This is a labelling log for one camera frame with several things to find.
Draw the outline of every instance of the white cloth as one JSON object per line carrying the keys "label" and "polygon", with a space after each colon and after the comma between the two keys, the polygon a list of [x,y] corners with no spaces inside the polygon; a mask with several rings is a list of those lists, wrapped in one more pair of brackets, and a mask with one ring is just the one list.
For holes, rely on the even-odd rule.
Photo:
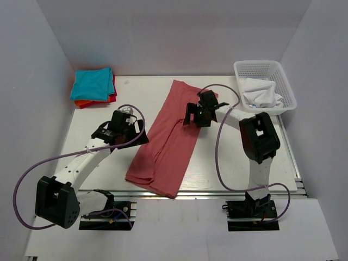
{"label": "white cloth", "polygon": [[243,85],[245,102],[256,108],[282,108],[282,96],[275,92],[276,83],[272,80],[246,78]]}

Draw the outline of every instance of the white wall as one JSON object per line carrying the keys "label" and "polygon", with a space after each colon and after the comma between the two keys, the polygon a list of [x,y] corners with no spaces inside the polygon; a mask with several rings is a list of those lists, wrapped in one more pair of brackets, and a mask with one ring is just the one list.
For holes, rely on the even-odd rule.
{"label": "white wall", "polygon": [[[0,0],[0,255],[22,260],[29,230],[16,220],[12,193],[20,175],[59,154],[72,113],[73,73],[35,0]],[[40,167],[20,187],[20,212],[32,222]]]}
{"label": "white wall", "polygon": [[287,133],[340,260],[348,260],[347,16],[347,0],[313,0],[281,59],[298,103],[283,117]]}
{"label": "white wall", "polygon": [[74,68],[231,74],[280,60],[311,0],[38,0]]}

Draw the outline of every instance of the stack of folded clothes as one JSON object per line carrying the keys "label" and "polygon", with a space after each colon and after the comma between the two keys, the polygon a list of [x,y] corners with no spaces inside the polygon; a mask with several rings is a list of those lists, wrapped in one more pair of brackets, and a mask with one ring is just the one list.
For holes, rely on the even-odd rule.
{"label": "stack of folded clothes", "polygon": [[78,70],[70,99],[81,109],[98,103],[116,101],[115,76],[111,68],[93,71]]}

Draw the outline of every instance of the plastic basket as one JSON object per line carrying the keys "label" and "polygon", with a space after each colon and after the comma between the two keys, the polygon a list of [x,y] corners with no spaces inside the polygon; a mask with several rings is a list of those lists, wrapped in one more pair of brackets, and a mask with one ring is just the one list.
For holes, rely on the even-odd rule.
{"label": "plastic basket", "polygon": [[[234,63],[234,72],[237,78],[238,89],[240,93],[240,99],[243,107],[251,113],[260,113],[262,111],[271,115],[279,115],[287,110],[293,110],[296,108],[297,103],[290,87],[288,79],[284,73],[282,65],[277,61],[237,61]],[[242,86],[246,78],[273,80],[276,82],[277,94],[280,94],[283,99],[283,108],[252,108],[245,103],[243,97]]]}

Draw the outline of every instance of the folded cloth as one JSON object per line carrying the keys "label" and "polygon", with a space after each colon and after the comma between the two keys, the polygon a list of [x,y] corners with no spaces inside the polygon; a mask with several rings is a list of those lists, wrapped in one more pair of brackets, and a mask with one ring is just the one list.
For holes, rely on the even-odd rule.
{"label": "folded cloth", "polygon": [[200,128],[183,126],[188,102],[197,103],[201,89],[174,80],[160,112],[126,174],[126,180],[156,194],[178,193]]}
{"label": "folded cloth", "polygon": [[243,85],[245,102],[256,108],[282,108],[282,96],[275,92],[276,83],[271,80],[246,78]]}
{"label": "folded cloth", "polygon": [[[106,102],[97,102],[97,103],[109,103],[110,97],[111,97],[111,95],[109,95],[109,98]],[[86,100],[74,101],[76,106],[83,106],[83,105],[86,105],[86,104],[91,103],[91,102],[94,102],[94,101],[86,101]]]}
{"label": "folded cloth", "polygon": [[[117,96],[117,92],[116,92],[116,82],[115,82],[115,76],[113,75],[113,86],[114,86],[114,93],[109,95],[109,100],[108,102],[116,102],[116,96]],[[80,109],[84,109],[87,108],[89,106],[92,106],[94,104],[100,104],[100,103],[105,103],[105,102],[95,102],[95,101],[90,101],[89,103],[86,103],[84,105],[80,105]]]}
{"label": "folded cloth", "polygon": [[75,72],[75,83],[70,94],[71,100],[106,102],[109,95],[113,93],[113,73],[111,68],[94,71],[77,70]]}

